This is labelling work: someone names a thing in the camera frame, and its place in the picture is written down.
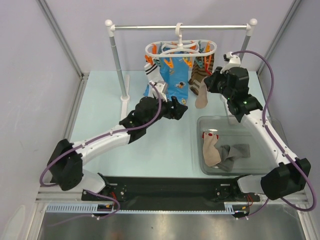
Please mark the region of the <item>beige red sock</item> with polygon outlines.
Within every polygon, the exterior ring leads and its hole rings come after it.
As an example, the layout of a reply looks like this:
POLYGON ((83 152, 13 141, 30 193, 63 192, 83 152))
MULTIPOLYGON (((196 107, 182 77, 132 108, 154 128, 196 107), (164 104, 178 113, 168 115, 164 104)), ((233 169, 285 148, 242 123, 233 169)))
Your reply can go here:
POLYGON ((195 101, 195 107, 197 109, 203 109, 208 104, 208 97, 207 97, 207 86, 204 81, 201 82, 198 90, 198 95, 195 101))
POLYGON ((219 136, 212 132, 204 132, 202 134, 203 147, 202 153, 204 162, 208 167, 214 167, 221 162, 221 157, 216 143, 218 142, 219 136))

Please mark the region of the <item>grey sock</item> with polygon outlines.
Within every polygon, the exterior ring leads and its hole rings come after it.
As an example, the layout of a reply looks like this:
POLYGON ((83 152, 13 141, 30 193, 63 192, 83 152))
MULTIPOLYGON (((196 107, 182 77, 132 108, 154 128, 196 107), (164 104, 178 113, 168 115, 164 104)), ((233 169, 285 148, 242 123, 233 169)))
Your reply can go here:
POLYGON ((232 160, 240 158, 250 158, 250 145, 249 144, 235 144, 230 147, 228 157, 232 160))
POLYGON ((222 145, 217 148, 220 156, 220 163, 217 164, 217 167, 225 172, 231 172, 234 166, 235 160, 228 157, 230 148, 230 145, 222 145))

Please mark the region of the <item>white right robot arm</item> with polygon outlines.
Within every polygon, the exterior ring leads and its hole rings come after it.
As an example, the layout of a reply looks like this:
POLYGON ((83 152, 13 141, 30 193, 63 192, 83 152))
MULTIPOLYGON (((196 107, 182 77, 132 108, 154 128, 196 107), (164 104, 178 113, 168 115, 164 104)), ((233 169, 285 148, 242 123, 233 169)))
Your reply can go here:
POLYGON ((273 166, 266 175, 240 177, 230 188, 230 194, 237 201, 253 192, 264 194, 270 200, 281 199, 305 188, 311 164, 306 158, 298 158, 285 145, 263 114, 258 99, 249 93, 249 80, 247 69, 223 70, 221 66, 204 79, 208 92, 221 95, 229 112, 251 133, 273 166))

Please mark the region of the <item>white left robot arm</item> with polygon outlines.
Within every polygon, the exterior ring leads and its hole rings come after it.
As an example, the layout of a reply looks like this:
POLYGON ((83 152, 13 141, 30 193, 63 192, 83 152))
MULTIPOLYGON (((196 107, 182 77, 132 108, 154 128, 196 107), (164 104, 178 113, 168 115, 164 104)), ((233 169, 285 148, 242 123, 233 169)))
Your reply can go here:
POLYGON ((62 191, 79 186, 99 200, 107 199, 110 187, 106 180, 99 173, 84 170, 83 166, 109 150, 137 141, 161 118, 180 120, 187 110, 188 107, 179 103, 175 96, 169 101, 146 96, 111 130, 74 143, 66 138, 60 140, 47 163, 53 185, 62 191))

